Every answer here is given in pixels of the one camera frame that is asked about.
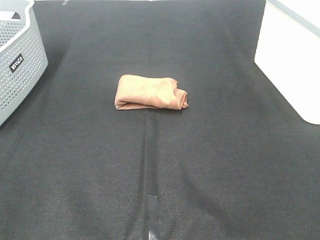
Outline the brown microfiber towel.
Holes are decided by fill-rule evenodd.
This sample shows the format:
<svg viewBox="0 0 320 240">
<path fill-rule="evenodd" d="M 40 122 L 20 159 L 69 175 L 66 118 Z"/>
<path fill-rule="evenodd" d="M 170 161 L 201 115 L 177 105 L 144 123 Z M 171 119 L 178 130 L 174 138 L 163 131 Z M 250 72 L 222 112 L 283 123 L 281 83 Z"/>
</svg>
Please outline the brown microfiber towel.
<svg viewBox="0 0 320 240">
<path fill-rule="evenodd" d="M 170 78 L 126 74 L 118 81 L 114 105 L 117 110 L 188 108 L 188 93 Z"/>
</svg>

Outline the black fabric table cover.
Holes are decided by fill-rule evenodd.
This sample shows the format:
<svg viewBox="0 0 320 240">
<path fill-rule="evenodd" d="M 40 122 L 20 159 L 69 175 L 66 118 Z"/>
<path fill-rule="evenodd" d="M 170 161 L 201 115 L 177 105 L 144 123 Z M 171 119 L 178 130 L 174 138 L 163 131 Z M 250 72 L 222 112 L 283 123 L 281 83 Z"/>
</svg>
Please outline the black fabric table cover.
<svg viewBox="0 0 320 240">
<path fill-rule="evenodd" d="M 254 63 L 263 0 L 37 1 L 48 58 L 0 128 L 3 240 L 317 240 L 320 128 Z M 117 110 L 123 75 L 188 108 Z"/>
</svg>

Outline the white woven-pattern plastic bin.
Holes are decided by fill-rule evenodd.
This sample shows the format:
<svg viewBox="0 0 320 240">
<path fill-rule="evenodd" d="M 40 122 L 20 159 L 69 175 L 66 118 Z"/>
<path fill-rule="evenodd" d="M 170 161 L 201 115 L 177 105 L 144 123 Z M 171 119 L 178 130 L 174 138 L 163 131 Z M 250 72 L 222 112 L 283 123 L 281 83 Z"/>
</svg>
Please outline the white woven-pattern plastic bin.
<svg viewBox="0 0 320 240">
<path fill-rule="evenodd" d="M 319 125 L 318 0 L 267 0 L 254 62 L 303 120 Z"/>
</svg>

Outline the grey perforated plastic basket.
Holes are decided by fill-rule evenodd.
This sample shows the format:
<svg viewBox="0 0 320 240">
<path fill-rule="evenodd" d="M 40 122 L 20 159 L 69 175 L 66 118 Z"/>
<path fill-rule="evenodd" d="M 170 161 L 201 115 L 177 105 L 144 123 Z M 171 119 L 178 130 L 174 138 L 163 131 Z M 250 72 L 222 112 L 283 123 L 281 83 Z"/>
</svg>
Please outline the grey perforated plastic basket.
<svg viewBox="0 0 320 240">
<path fill-rule="evenodd" d="M 33 0 L 2 0 L 0 18 L 0 122 L 17 109 L 48 66 Z"/>
</svg>

